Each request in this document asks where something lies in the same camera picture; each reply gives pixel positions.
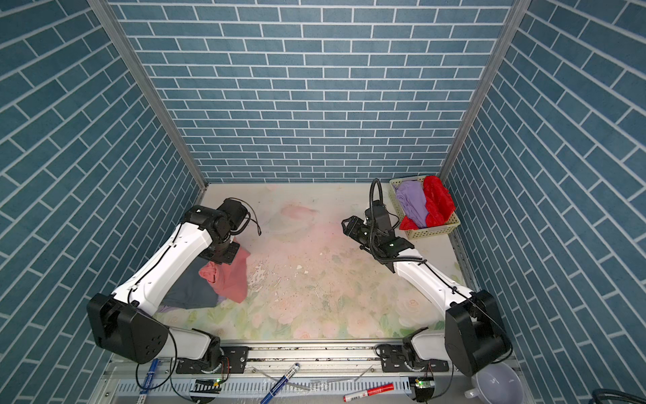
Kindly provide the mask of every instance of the wall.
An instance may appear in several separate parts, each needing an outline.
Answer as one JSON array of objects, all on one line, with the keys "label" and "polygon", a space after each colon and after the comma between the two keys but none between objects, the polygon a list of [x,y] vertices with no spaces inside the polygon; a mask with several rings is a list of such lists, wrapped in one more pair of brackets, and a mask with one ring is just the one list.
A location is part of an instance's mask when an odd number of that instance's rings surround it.
[{"label": "wall", "polygon": [[0,9],[0,403],[75,403],[110,356],[89,298],[197,189],[85,0]]},{"label": "wall", "polygon": [[646,394],[645,6],[533,0],[450,174],[538,402]]},{"label": "wall", "polygon": [[438,172],[511,2],[110,3],[210,182],[353,182]]}]

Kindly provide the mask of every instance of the yellow laundry basket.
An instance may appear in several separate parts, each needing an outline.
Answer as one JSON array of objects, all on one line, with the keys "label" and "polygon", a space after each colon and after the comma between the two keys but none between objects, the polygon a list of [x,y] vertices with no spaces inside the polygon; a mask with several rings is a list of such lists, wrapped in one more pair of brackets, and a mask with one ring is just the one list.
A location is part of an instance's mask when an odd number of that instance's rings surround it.
[{"label": "yellow laundry basket", "polygon": [[[395,196],[395,188],[404,181],[424,182],[424,178],[426,177],[427,177],[426,175],[419,175],[419,176],[408,176],[406,178],[397,178],[395,180],[390,180],[390,188],[388,190],[388,196],[390,197],[390,202],[393,204],[393,207],[395,208],[395,212],[397,212],[397,216],[399,216],[400,218],[404,218],[406,214],[402,206],[399,204],[397,197]],[[449,234],[457,226],[460,226],[460,219],[458,219],[455,212],[453,212],[451,214],[451,217],[448,219],[448,222],[446,222],[442,226],[435,226],[432,228],[419,229],[419,230],[405,230],[405,232],[406,232],[406,237],[410,240],[410,239],[418,239],[420,237],[435,236],[438,234]]]}]

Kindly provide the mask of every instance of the red marker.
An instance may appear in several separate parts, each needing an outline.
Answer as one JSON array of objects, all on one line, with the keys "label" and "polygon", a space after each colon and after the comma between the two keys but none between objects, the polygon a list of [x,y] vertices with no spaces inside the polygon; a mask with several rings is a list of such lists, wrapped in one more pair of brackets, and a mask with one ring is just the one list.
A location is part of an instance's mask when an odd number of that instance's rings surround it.
[{"label": "red marker", "polygon": [[390,383],[389,385],[375,387],[375,388],[369,388],[368,390],[358,391],[356,393],[346,394],[345,396],[343,396],[343,401],[349,402],[354,399],[374,396],[375,394],[379,394],[379,393],[383,393],[391,390],[395,390],[395,386],[393,386],[393,383]]}]

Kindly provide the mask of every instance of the blue marker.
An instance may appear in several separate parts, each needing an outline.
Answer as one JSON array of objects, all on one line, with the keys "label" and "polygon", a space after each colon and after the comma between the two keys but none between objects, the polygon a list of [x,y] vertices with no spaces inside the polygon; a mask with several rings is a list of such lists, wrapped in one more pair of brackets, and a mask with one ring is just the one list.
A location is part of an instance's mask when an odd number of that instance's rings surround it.
[{"label": "blue marker", "polygon": [[272,387],[271,390],[267,393],[265,398],[260,400],[260,404],[269,403],[271,401],[271,399],[274,398],[276,396],[276,394],[278,394],[280,389],[283,388],[283,386],[287,384],[289,379],[291,379],[291,377],[294,376],[294,374],[296,372],[298,372],[299,369],[300,369],[300,365],[298,363],[295,363],[291,368],[289,368],[287,373],[285,373],[285,376],[281,377],[280,380],[278,380],[276,382],[274,387]]},{"label": "blue marker", "polygon": [[137,404],[143,404],[146,401],[146,396],[148,396],[148,389],[152,386],[152,379],[155,377],[155,370],[157,369],[157,364],[159,359],[153,359],[150,369],[146,374],[146,379],[143,381],[143,389],[139,391],[139,398],[137,399]]}]

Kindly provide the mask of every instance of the red cloth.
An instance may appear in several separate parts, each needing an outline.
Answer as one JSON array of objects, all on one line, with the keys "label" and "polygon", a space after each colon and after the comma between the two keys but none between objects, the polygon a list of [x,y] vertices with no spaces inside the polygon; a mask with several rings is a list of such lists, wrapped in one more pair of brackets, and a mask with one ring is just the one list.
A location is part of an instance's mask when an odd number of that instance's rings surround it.
[{"label": "red cloth", "polygon": [[231,265],[209,261],[200,276],[207,280],[215,293],[242,303],[247,298],[247,257],[249,252],[240,247]]},{"label": "red cloth", "polygon": [[[432,228],[442,226],[448,222],[455,211],[455,204],[448,190],[442,185],[442,181],[434,175],[429,175],[424,178],[424,195],[426,196],[426,227]],[[417,230],[418,227],[408,217],[402,219],[399,226],[401,230]]]}]

